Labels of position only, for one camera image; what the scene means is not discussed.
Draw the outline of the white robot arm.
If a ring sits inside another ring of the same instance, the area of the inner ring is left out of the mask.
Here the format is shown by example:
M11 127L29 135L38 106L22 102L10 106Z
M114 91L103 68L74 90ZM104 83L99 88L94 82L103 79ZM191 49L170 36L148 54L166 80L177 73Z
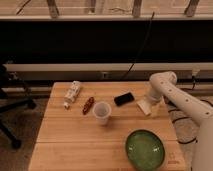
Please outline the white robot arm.
M191 117L199 126L191 171L213 171L213 107L177 88L176 82L174 72L153 74L149 79L150 90L145 95L144 113L150 114L151 108L166 96Z

